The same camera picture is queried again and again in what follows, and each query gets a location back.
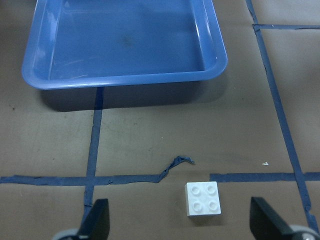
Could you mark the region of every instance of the metal bolt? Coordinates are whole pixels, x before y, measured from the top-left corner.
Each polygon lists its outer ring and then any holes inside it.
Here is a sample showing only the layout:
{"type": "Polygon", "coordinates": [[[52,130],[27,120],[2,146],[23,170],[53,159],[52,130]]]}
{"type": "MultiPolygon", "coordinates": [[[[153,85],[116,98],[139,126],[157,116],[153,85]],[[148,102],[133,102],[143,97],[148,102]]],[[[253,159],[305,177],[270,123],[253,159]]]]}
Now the metal bolt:
{"type": "Polygon", "coordinates": [[[302,239],[303,240],[315,240],[315,237],[311,235],[310,233],[303,233],[302,234],[302,239]]]}

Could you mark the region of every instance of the white lego brick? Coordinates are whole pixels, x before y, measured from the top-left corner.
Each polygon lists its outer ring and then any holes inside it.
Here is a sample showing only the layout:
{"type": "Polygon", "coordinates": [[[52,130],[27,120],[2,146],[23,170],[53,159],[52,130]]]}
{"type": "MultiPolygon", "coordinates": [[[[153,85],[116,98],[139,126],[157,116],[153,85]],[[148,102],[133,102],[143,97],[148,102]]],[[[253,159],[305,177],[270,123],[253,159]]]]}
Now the white lego brick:
{"type": "Polygon", "coordinates": [[[221,214],[216,181],[188,182],[184,190],[188,216],[221,214]]]}

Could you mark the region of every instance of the lego stud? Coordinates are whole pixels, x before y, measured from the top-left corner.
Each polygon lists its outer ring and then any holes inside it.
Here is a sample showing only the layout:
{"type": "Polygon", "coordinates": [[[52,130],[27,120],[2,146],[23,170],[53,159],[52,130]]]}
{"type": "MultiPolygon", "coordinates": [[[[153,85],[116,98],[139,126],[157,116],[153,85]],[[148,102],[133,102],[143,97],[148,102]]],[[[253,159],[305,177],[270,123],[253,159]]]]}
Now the lego stud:
{"type": "Polygon", "coordinates": [[[214,195],[216,193],[216,188],[212,185],[207,186],[206,190],[207,190],[208,194],[210,194],[210,195],[214,195]]]}
{"type": "Polygon", "coordinates": [[[209,202],[209,209],[211,211],[216,211],[218,209],[218,205],[215,201],[210,201],[209,202]]]}
{"type": "Polygon", "coordinates": [[[197,187],[197,186],[193,186],[191,188],[191,192],[194,194],[194,195],[199,195],[200,194],[200,189],[197,187]]]}
{"type": "Polygon", "coordinates": [[[195,210],[196,212],[200,212],[202,210],[202,206],[201,206],[201,203],[196,201],[194,204],[193,204],[193,210],[195,210]]]}

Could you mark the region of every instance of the block top face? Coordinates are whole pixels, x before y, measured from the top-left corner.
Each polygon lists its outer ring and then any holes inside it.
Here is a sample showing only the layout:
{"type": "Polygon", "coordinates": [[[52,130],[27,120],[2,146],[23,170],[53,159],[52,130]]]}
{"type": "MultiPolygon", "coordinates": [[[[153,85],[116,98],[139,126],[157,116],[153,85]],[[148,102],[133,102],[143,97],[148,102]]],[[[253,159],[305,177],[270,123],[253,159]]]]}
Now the block top face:
{"type": "Polygon", "coordinates": [[[188,216],[221,214],[218,185],[215,181],[188,182],[185,185],[188,216]]]}

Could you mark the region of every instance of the blue tray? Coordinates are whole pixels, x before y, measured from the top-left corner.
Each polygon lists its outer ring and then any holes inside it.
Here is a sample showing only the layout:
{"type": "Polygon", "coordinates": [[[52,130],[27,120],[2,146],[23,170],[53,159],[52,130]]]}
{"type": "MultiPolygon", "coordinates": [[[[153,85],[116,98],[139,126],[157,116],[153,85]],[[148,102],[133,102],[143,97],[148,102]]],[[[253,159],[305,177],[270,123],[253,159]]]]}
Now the blue tray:
{"type": "Polygon", "coordinates": [[[209,80],[226,65],[212,0],[38,0],[22,75],[67,89],[209,80]]]}

